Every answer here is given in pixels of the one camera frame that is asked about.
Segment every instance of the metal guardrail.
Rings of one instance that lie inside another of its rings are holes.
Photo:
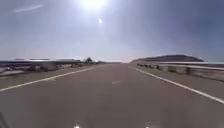
[[[5,71],[23,70],[23,71],[50,71],[60,68],[77,67],[85,64],[94,64],[94,62],[81,62],[80,60],[61,59],[61,60],[0,60],[1,73]]]
[[[222,62],[139,62],[138,66],[224,81]]]

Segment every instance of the road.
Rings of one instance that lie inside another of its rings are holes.
[[[136,68],[108,64],[2,79],[0,111],[9,128],[224,127],[223,82]]]

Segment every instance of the highway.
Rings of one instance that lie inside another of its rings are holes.
[[[9,128],[223,128],[223,92],[220,81],[105,64],[0,79],[0,112]]]

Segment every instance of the white lane line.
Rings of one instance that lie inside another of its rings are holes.
[[[113,82],[112,82],[112,84],[119,84],[119,83],[121,83],[120,80],[116,80],[116,81],[113,81]]]
[[[219,102],[219,103],[221,103],[221,104],[224,104],[224,100],[223,100],[223,99],[214,97],[214,96],[209,95],[209,94],[207,94],[207,93],[205,93],[205,92],[195,90],[195,89],[193,89],[193,88],[190,88],[190,87],[187,87],[187,86],[182,85],[182,84],[180,84],[180,83],[177,83],[177,82],[174,82],[174,81],[171,81],[171,80],[168,80],[168,79],[165,79],[165,78],[156,76],[156,75],[154,75],[154,74],[151,74],[151,73],[149,73],[149,72],[140,70],[140,69],[138,69],[138,68],[134,68],[134,67],[130,67],[130,66],[129,66],[129,68],[134,69],[134,70],[136,70],[136,71],[138,71],[138,72],[144,73],[144,74],[146,74],[146,75],[155,77],[155,78],[160,79],[160,80],[162,80],[162,81],[171,83],[171,84],[173,84],[173,85],[176,85],[176,86],[181,87],[181,88],[183,88],[183,89],[186,89],[186,90],[188,90],[188,91],[197,93],[197,94],[199,94],[199,95],[201,95],[201,96],[204,96],[204,97],[209,98],[209,99],[211,99],[211,100],[217,101],[217,102]]]
[[[27,86],[27,85],[31,85],[31,84],[43,82],[43,81],[55,80],[56,78],[59,78],[59,77],[89,71],[89,70],[93,70],[95,68],[93,68],[93,67],[92,68],[87,68],[87,69],[78,70],[78,71],[74,71],[74,72],[69,72],[69,73],[65,73],[65,74],[61,74],[61,75],[57,75],[57,76],[52,76],[52,77],[48,77],[48,78],[44,78],[44,79],[40,79],[40,80],[36,80],[36,81],[32,81],[32,82],[27,82],[27,83],[24,83],[24,84],[13,85],[13,86],[10,86],[10,87],[7,87],[7,88],[0,89],[0,92],[4,92],[4,91],[10,90],[10,89],[15,89],[15,88],[19,88],[19,87],[23,87],[23,86]]]

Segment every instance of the sky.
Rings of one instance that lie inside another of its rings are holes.
[[[223,0],[99,1],[1,0],[0,59],[224,61]]]

